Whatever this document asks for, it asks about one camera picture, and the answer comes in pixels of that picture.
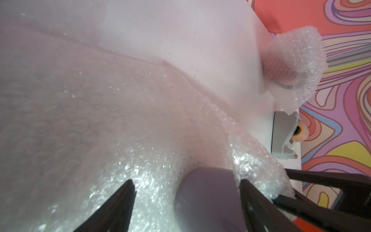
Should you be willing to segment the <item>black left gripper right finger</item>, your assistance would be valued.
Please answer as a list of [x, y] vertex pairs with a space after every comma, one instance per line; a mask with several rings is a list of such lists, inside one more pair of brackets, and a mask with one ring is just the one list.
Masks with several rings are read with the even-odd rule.
[[244, 220], [249, 232], [301, 231], [247, 179], [241, 180], [239, 189]]

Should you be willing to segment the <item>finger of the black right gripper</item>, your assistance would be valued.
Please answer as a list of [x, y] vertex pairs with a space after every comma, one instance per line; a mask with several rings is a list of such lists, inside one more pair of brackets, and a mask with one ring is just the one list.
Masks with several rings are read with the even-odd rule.
[[273, 200], [273, 204], [326, 232], [371, 231], [370, 219], [323, 208], [308, 201], [279, 195]]
[[369, 203], [371, 178], [361, 174], [327, 173], [286, 169], [290, 179], [338, 188], [342, 191], [338, 203]]

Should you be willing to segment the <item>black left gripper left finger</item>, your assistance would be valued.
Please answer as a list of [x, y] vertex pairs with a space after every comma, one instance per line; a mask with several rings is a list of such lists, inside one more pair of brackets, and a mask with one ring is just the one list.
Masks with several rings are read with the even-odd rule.
[[127, 232], [136, 197], [133, 181], [127, 180], [75, 232]]

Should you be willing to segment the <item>lilac mug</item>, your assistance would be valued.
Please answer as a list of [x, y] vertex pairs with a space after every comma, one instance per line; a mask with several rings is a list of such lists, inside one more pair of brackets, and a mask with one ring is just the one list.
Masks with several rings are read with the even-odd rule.
[[183, 232], [245, 232], [240, 194], [232, 170], [201, 167], [182, 181], [175, 218]]

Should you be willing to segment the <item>red mug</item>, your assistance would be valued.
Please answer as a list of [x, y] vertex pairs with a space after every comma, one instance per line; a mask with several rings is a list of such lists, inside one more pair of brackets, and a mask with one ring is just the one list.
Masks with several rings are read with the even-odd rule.
[[293, 90], [300, 88], [307, 79], [305, 72], [299, 72], [279, 56], [268, 53], [263, 57], [263, 72], [267, 84]]

